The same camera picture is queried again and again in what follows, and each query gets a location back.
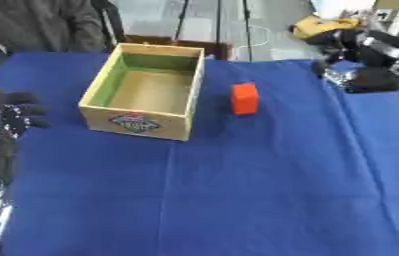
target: box label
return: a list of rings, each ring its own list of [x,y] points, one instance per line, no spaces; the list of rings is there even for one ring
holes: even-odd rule
[[[144,133],[161,127],[158,123],[145,118],[142,114],[132,112],[112,117],[109,121],[133,133]]]

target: tripod leg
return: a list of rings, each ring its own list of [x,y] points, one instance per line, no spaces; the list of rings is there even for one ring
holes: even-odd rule
[[[178,41],[180,33],[182,32],[183,23],[185,22],[185,17],[187,14],[188,6],[190,5],[190,0],[185,0],[182,8],[182,12],[179,15],[179,25],[177,26],[176,35],[174,36],[174,41]]]
[[[244,19],[246,22],[246,33],[247,33],[247,49],[249,50],[249,60],[250,62],[253,61],[253,52],[252,52],[252,36],[250,33],[250,10],[249,10],[249,5],[247,4],[247,0],[243,0],[243,6],[244,6]]]

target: table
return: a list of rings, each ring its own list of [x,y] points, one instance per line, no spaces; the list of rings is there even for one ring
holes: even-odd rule
[[[399,93],[346,95],[308,60],[208,61],[183,143],[86,128],[77,102],[105,59],[0,68],[53,123],[20,140],[6,256],[399,256]],[[261,105],[236,117],[243,82]]]

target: black cloth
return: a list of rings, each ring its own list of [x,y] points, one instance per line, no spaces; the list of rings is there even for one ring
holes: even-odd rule
[[[0,0],[0,45],[0,64],[5,51],[99,52],[105,47],[90,0]]]

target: floor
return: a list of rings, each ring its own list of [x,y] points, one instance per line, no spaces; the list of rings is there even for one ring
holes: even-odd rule
[[[173,36],[184,0],[111,0],[130,34]],[[222,0],[222,38],[234,45],[233,60],[248,60],[243,0]],[[312,13],[309,0],[248,0],[255,61],[314,58],[319,54],[291,38],[287,27]],[[182,38],[215,40],[217,0],[190,0]]]

